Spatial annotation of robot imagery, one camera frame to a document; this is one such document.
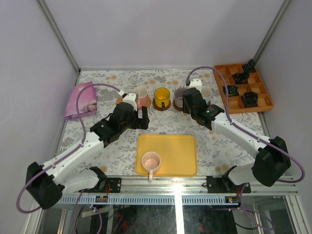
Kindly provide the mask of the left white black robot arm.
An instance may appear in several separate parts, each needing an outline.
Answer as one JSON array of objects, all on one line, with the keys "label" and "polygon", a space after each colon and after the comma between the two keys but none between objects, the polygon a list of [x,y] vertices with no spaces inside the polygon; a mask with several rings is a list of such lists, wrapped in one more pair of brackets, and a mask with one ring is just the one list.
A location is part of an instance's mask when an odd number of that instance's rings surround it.
[{"label": "left white black robot arm", "polygon": [[63,195],[82,189],[93,189],[98,193],[104,191],[107,186],[106,175],[100,168],[91,167],[74,175],[70,172],[87,157],[118,140],[126,130],[148,129],[148,108],[143,106],[141,110],[142,117],[139,117],[131,104],[121,102],[108,117],[90,128],[82,142],[42,165],[36,162],[30,164],[25,185],[40,208],[49,209]]}]

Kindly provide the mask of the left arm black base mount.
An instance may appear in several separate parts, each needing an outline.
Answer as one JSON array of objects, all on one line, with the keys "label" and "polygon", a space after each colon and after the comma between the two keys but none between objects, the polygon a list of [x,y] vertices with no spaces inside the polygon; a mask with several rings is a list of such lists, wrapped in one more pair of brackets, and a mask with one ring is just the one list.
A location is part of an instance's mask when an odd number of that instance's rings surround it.
[{"label": "left arm black base mount", "polygon": [[93,172],[96,173],[99,179],[95,187],[90,189],[85,189],[85,193],[106,193],[106,194],[119,194],[121,191],[121,178],[118,177],[107,177],[107,175],[99,168]]}]

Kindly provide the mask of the light woven coaster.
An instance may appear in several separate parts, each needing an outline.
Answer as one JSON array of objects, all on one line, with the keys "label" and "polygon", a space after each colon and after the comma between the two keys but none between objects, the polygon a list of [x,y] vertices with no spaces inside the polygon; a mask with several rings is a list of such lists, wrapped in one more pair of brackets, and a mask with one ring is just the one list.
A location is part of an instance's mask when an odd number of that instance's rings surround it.
[{"label": "light woven coaster", "polygon": [[118,105],[119,103],[121,103],[123,101],[123,97],[119,97],[117,100],[116,100],[116,105]]}]

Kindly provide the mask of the blue mug cream inside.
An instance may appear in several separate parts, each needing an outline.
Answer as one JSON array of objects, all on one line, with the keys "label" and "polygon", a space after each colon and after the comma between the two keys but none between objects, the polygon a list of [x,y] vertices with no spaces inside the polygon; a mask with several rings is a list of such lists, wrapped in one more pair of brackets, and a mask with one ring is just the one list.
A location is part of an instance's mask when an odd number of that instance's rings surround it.
[{"label": "blue mug cream inside", "polygon": [[211,100],[211,97],[212,97],[212,91],[209,87],[202,86],[201,95],[202,95],[203,99],[205,100],[205,102],[208,104]]}]

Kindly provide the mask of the yellow glass cup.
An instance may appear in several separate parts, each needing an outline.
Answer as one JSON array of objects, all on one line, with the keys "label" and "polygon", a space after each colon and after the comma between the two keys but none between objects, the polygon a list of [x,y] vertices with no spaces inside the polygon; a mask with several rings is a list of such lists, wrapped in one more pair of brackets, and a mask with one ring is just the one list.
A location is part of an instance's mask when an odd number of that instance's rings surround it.
[{"label": "yellow glass cup", "polygon": [[158,88],[154,92],[154,100],[158,107],[166,107],[170,101],[170,91],[166,88]]}]

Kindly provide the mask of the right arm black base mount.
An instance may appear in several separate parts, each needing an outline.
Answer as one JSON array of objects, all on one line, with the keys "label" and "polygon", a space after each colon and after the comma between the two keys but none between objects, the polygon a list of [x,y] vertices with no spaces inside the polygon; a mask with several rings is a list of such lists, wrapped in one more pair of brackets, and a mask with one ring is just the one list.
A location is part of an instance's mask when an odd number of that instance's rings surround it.
[{"label": "right arm black base mount", "polygon": [[230,194],[240,196],[242,193],[251,193],[250,183],[255,181],[253,165],[232,166],[222,176],[206,176],[202,184],[209,194]]}]

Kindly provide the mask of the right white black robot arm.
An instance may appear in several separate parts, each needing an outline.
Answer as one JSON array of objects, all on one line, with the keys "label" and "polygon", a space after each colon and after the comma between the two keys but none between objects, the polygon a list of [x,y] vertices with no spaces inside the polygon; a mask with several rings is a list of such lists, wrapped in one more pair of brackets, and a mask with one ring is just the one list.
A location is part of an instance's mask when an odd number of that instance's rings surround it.
[{"label": "right white black robot arm", "polygon": [[254,158],[254,163],[233,166],[224,175],[223,189],[234,192],[241,184],[258,181],[270,187],[290,168],[290,159],[280,152],[286,152],[285,141],[258,135],[246,126],[228,117],[217,105],[208,105],[196,88],[182,92],[183,107],[199,125],[221,133]]}]

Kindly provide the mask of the cream mug pink handle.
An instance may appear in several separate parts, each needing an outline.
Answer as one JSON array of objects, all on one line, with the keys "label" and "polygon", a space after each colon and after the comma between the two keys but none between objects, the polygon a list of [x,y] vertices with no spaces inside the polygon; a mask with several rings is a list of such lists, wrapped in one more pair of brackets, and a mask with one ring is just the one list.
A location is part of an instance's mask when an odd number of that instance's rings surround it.
[{"label": "cream mug pink handle", "polygon": [[137,99],[137,107],[141,109],[143,106],[150,107],[152,104],[152,101],[150,97],[148,96],[148,90],[147,88],[143,86],[136,87],[134,91],[138,94]]}]

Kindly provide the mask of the purple mug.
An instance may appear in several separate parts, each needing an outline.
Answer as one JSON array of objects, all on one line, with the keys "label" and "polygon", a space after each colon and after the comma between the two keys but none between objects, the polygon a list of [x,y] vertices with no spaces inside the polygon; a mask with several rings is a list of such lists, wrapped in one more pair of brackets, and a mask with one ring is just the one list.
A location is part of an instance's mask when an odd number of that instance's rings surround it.
[{"label": "purple mug", "polygon": [[174,93],[174,101],[175,101],[175,104],[180,107],[180,108],[183,108],[183,92],[186,90],[186,88],[184,87],[181,87],[181,88],[177,88],[175,90],[175,93]]}]

